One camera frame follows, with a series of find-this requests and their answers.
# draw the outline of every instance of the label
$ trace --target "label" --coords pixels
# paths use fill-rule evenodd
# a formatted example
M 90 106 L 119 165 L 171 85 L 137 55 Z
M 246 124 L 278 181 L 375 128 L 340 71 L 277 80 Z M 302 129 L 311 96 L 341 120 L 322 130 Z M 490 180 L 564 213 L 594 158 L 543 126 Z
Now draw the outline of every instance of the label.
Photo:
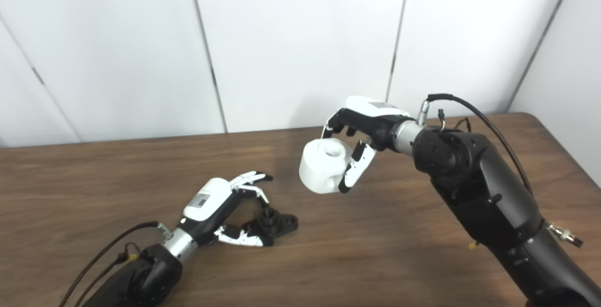
M 370 102 L 370 104 L 377 108 L 397 108 L 396 106 L 390 105 L 387 102 Z
M 192 200 L 190 201 L 190 204 L 188 204 L 188 206 L 194 206 L 194 207 L 198 207 L 201 208 L 202 205 L 204 205 L 204 203 L 207 202 L 207 200 L 210 198 L 211 194 L 206 194 L 206 193 L 197 193 L 194 198 L 192 198 Z

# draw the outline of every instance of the panel seam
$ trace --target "panel seam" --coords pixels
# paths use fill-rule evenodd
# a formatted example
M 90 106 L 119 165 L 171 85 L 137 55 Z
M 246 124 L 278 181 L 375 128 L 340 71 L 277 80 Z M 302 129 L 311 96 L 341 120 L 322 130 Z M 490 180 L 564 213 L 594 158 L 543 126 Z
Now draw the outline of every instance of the panel seam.
M 401 38 L 401 28 L 403 26 L 403 17 L 405 14 L 406 3 L 407 3 L 407 0 L 403 0 L 403 3 L 401 5 L 401 15 L 399 17 L 399 28 L 397 29 L 397 39 L 394 43 L 393 62 L 391 63 L 390 76 L 388 78 L 388 87 L 386 89 L 386 99 L 385 99 L 386 102 L 388 102 L 388 98 L 390 97 L 390 88 L 393 84 L 393 74 L 394 74 L 395 65 L 397 63 L 397 50 L 399 49 L 399 40 Z
M 547 36 L 547 33 L 549 32 L 549 29 L 551 27 L 551 24 L 553 23 L 553 20 L 555 19 L 555 16 L 557 15 L 557 12 L 559 11 L 562 3 L 563 3 L 563 0 L 557 1 L 555 8 L 553 9 L 551 16 L 549 17 L 549 21 L 547 22 L 547 25 L 545 25 L 545 29 L 543 30 L 543 33 L 540 36 L 539 41 L 537 42 L 536 47 L 534 48 L 534 51 L 532 52 L 532 55 L 530 56 L 530 59 L 528 60 L 528 63 L 526 64 L 526 68 L 524 68 L 524 72 L 522 73 L 520 80 L 517 82 L 516 88 L 513 90 L 513 93 L 511 94 L 511 98 L 509 98 L 509 102 L 507 103 L 507 106 L 505 108 L 505 113 L 509 112 L 509 109 L 513 105 L 513 101 L 515 101 L 515 99 L 517 97 L 517 93 L 520 91 L 520 88 L 524 84 L 524 80 L 526 79 L 528 72 L 530 72 L 530 67 L 532 67 L 532 63 L 534 62 L 536 55 L 539 53 L 540 47 L 542 46 L 543 41 L 545 40 L 545 37 Z
M 198 25 L 200 26 L 200 33 L 203 40 L 204 52 L 207 55 L 208 65 L 211 70 L 211 78 L 213 78 L 213 87 L 215 87 L 215 95 L 217 96 L 217 106 L 219 106 L 219 115 L 221 116 L 221 124 L 225 133 L 228 132 L 227 122 L 225 121 L 225 112 L 223 110 L 223 102 L 221 101 L 221 94 L 219 93 L 219 86 L 217 86 L 217 78 L 215 77 L 215 69 L 213 68 L 213 59 L 211 58 L 211 52 L 208 49 L 207 34 L 204 30 L 204 23 L 202 22 L 202 14 L 200 12 L 200 4 L 198 0 L 193 0 L 196 9 L 196 16 L 198 18 Z
M 36 79 L 38 80 L 39 84 L 41 84 L 41 86 L 43 87 L 45 93 L 48 95 L 48 97 L 52 101 L 52 104 L 54 104 L 54 106 L 56 107 L 56 110 L 58 110 L 58 112 L 61 114 L 62 120 L 64 120 L 65 123 L 67 123 L 67 126 L 69 127 L 69 129 L 71 129 L 71 132 L 73 133 L 73 135 L 75 136 L 75 138 L 77 138 L 77 140 L 80 143 L 82 143 L 83 140 L 81 139 L 81 136 L 77 133 L 77 130 L 75 130 L 75 127 L 73 127 L 73 124 L 71 123 L 71 121 L 69 121 L 69 117 L 67 117 L 66 113 L 62 110 L 61 106 L 58 104 L 58 102 L 56 102 L 56 99 L 54 99 L 54 96 L 52 95 L 50 89 L 48 88 L 48 86 L 46 85 L 46 83 L 44 82 L 44 80 L 41 78 L 41 75 L 39 74 L 38 70 L 34 66 L 34 63 L 31 61 L 30 57 L 27 55 L 27 53 L 23 49 L 23 46 L 21 46 L 21 43 L 17 40 L 17 37 L 15 37 L 15 34 L 13 34 L 13 32 L 11 31 L 10 27 L 8 26 L 8 24 L 4 20 L 4 17 L 2 16 L 2 14 L 0 14 L 0 23 L 4 26 L 4 28 L 8 32 L 8 35 L 11 37 L 11 39 L 14 42 L 14 44 L 19 49 L 19 52 L 21 53 L 21 56 L 23 56 L 23 58 L 25 59 L 25 61 L 27 62 L 27 64 L 30 66 L 30 69 L 32 70 L 34 76 L 36 76 Z

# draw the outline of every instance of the robotic hand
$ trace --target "robotic hand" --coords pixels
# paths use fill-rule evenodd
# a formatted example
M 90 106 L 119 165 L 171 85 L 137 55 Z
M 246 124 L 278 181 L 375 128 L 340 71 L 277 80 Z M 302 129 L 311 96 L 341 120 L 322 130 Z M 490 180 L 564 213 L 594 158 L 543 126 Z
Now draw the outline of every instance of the robotic hand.
M 457 101 L 472 110 L 500 138 L 523 182 L 483 134 L 424 124 L 429 103 Z M 485 115 L 453 95 L 429 95 L 416 119 L 407 112 L 365 97 L 349 97 L 346 107 L 324 126 L 322 138 L 348 127 L 367 138 L 356 145 L 339 183 L 348 192 L 377 151 L 390 149 L 414 158 L 415 168 L 430 176 L 434 189 L 477 244 L 489 248 L 528 301 L 537 307 L 601 307 L 601 290 L 553 239 L 577 247 L 582 241 L 545 221 L 517 157 Z
M 243 246 L 272 246 L 274 239 L 296 230 L 298 219 L 294 215 L 280 215 L 269 206 L 262 189 L 253 186 L 259 181 L 272 179 L 256 171 L 239 175 L 231 181 L 210 179 L 186 205 L 174 232 L 155 222 L 163 232 L 165 241 L 146 247 L 137 258 L 113 274 L 83 306 L 155 307 L 165 300 L 178 283 L 183 262 L 198 247 L 215 241 Z M 259 217 L 245 223 L 242 228 L 225 224 L 225 219 L 243 198 L 257 198 L 262 207 Z M 71 286 L 61 306 L 73 288 Z M 76 306 L 79 306 L 84 295 Z

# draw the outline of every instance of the silver cylinder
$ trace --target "silver cylinder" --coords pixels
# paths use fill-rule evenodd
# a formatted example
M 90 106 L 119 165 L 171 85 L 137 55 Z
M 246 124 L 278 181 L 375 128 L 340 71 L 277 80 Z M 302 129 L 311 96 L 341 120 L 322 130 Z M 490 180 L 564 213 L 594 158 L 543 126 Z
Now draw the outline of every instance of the silver cylinder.
M 173 237 L 163 241 L 161 245 L 180 262 L 184 262 L 198 248 L 196 241 L 181 228 L 176 228 Z
M 419 109 L 419 113 L 417 115 L 417 124 L 423 125 L 425 120 L 428 118 L 428 111 L 430 110 L 430 102 L 423 101 L 421 103 L 421 108 Z
M 415 121 L 403 121 L 394 130 L 395 148 L 400 153 L 413 157 L 413 143 L 416 136 L 425 128 Z

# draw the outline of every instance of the white wall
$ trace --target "white wall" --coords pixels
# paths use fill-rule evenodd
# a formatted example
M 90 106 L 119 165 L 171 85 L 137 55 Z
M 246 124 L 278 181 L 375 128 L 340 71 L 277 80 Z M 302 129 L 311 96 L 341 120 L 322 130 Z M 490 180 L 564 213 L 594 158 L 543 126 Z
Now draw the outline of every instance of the white wall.
M 224 131 L 194 0 L 0 0 L 0 15 L 82 141 Z
M 564 0 L 511 112 L 532 113 L 601 185 L 601 0 Z
M 384 99 L 403 0 L 198 0 L 229 132 Z
M 77 142 L 0 19 L 0 147 Z
M 388 101 L 415 116 L 428 93 L 453 93 L 505 112 L 557 1 L 407 0 Z M 433 106 L 470 114 L 453 102 Z
M 502 112 L 557 1 L 0 0 L 0 15 L 37 90 L 19 104 L 58 143 L 316 126 L 348 95 L 416 113 L 451 92 Z M 23 97 L 23 78 L 0 97 Z M 10 120 L 0 145 L 44 144 Z

